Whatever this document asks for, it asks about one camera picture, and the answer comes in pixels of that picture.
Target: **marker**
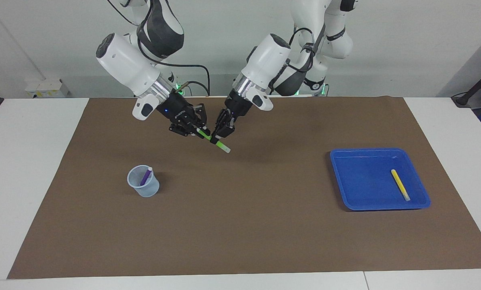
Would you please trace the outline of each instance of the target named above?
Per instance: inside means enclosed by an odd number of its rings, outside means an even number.
[[[408,193],[403,186],[403,183],[401,182],[400,177],[398,176],[398,173],[396,172],[395,169],[391,170],[392,176],[394,177],[394,180],[396,181],[398,187],[400,188],[400,191],[402,192],[403,197],[405,198],[406,201],[410,201],[410,197],[408,196]]]
[[[203,132],[202,130],[200,130],[199,128],[197,128],[199,134],[201,134],[203,137],[205,137],[208,141],[211,140],[211,137],[208,136],[205,132]],[[217,147],[219,147],[220,149],[222,149],[222,151],[226,152],[226,153],[229,153],[231,151],[231,149],[229,147],[227,147],[226,145],[224,145],[221,141],[217,141],[217,144],[215,144]]]
[[[147,171],[145,171],[144,177],[142,178],[142,181],[140,182],[140,186],[144,186],[145,182],[147,182],[147,178],[149,178],[150,174],[153,172],[152,167],[148,167]]]

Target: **wall socket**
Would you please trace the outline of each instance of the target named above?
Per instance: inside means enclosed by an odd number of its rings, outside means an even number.
[[[69,89],[61,79],[46,79],[44,81],[30,81],[25,91],[31,98],[36,97],[69,97]]]

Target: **blue tray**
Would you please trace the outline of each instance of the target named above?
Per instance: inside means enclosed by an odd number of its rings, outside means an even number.
[[[353,211],[424,209],[430,198],[405,151],[399,148],[336,149],[330,154],[344,204]],[[410,201],[398,188],[396,169]]]

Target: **brown mat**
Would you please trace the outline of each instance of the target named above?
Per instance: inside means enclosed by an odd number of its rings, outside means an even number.
[[[223,101],[205,100],[209,124]],[[403,99],[273,101],[225,154],[157,112],[135,120],[134,99],[91,99],[8,278],[481,268],[481,233]],[[346,147],[406,150],[430,208],[349,211],[328,157]],[[126,183],[139,164],[161,182],[151,198]]]

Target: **yellow marker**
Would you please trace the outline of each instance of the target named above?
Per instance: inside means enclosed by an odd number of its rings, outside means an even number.
[[[403,186],[403,183],[401,182],[401,179],[398,176],[398,173],[396,172],[396,170],[392,169],[391,173],[392,173],[392,176],[394,177],[394,180],[396,181],[398,187],[400,188],[400,191],[402,192],[402,195],[405,198],[405,200],[410,201],[410,197],[408,196],[408,193],[405,190],[405,187]]]

